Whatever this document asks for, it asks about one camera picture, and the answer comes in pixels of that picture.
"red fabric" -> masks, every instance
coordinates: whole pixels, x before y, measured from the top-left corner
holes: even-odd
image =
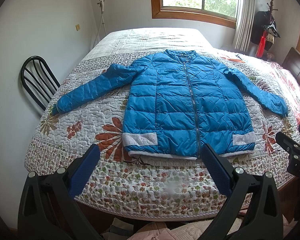
[[[265,50],[265,45],[266,45],[266,31],[263,32],[263,35],[261,37],[261,41],[257,52],[257,57],[262,57],[263,51]]]

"jacket zipper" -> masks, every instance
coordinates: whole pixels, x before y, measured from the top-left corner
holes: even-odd
[[[192,100],[193,110],[194,110],[194,122],[195,122],[195,130],[196,130],[196,134],[197,134],[197,149],[198,149],[197,158],[199,158],[200,157],[200,153],[201,153],[201,145],[200,145],[200,133],[199,133],[197,106],[196,106],[195,101],[194,101],[194,95],[193,95],[192,88],[190,86],[188,70],[187,70],[185,62],[183,62],[183,67],[185,68],[186,79],[187,79],[188,88],[189,88],[189,91],[190,91],[190,96],[191,96],[191,100]]]

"floral quilt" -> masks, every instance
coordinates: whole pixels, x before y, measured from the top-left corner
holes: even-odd
[[[257,135],[254,154],[227,157],[234,167],[262,175],[270,171],[278,187],[292,175],[286,172],[288,154],[276,144],[282,131],[300,143],[300,87],[290,72],[279,65],[247,59],[233,62],[218,53],[213,57],[228,67],[238,68],[259,88],[285,99],[289,116],[281,118],[263,109],[248,94],[243,94]],[[105,71],[111,63],[130,65],[151,52],[122,53],[82,61],[69,74],[44,112],[29,149],[25,167],[39,175],[67,167],[82,156],[91,144],[100,147],[101,159],[82,194],[76,200],[101,211],[145,220],[197,220],[213,217],[226,200],[218,192],[204,163],[198,159],[178,160],[158,157],[131,157],[122,147],[122,120],[129,86],[82,105],[67,114],[51,115],[52,105],[65,93]],[[247,195],[244,204],[250,202]]]

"jacket's left sleeve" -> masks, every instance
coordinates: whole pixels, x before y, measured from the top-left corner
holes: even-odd
[[[235,83],[239,89],[250,94],[263,107],[283,117],[288,116],[288,107],[281,97],[259,89],[239,70],[228,68],[226,65],[213,59],[211,59],[211,62],[227,79]]]
[[[111,64],[106,72],[63,95],[53,106],[52,115],[67,113],[111,90],[131,83],[135,76],[150,65],[152,58],[153,55],[142,57],[135,60],[131,66]]]

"quilted puffer jacket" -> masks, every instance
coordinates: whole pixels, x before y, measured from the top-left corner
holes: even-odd
[[[131,83],[123,120],[129,155],[196,159],[209,143],[217,154],[253,150],[256,136],[239,89],[263,107],[288,114],[282,98],[256,87],[237,69],[195,51],[148,55],[105,73],[62,96],[53,114],[69,112]]]

